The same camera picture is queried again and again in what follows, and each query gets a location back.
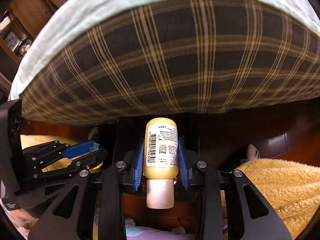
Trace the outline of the light blue cartoon sheet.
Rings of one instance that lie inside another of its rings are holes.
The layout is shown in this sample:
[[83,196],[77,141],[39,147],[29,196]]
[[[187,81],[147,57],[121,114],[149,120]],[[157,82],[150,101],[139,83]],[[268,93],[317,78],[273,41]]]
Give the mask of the light blue cartoon sheet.
[[[129,9],[167,0],[68,0],[50,18],[22,59],[11,85],[16,100],[35,76],[65,46],[87,29]],[[257,0],[289,14],[319,34],[319,16],[308,0]]]

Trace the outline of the yellow lotion bottle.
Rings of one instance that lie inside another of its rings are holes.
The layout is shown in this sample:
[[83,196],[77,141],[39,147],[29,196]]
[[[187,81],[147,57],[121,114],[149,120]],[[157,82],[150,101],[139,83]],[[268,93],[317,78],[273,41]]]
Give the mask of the yellow lotion bottle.
[[143,174],[146,204],[151,209],[174,206],[174,179],[179,172],[178,134],[174,121],[154,118],[146,125]]

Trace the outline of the dark wooden wardrobe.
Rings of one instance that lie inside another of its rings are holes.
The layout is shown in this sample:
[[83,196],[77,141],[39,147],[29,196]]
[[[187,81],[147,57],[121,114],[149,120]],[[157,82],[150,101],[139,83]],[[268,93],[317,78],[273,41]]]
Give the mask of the dark wooden wardrobe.
[[18,43],[33,41],[54,12],[67,0],[1,0],[1,92],[8,94],[21,57],[5,39],[10,33]]

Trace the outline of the plaid bed skirt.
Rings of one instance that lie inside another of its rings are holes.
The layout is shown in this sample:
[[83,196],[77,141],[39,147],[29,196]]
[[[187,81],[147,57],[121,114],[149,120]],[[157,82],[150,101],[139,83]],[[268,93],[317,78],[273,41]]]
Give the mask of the plaid bed skirt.
[[25,119],[225,113],[319,97],[319,36],[257,0],[170,0],[85,31],[37,74]]

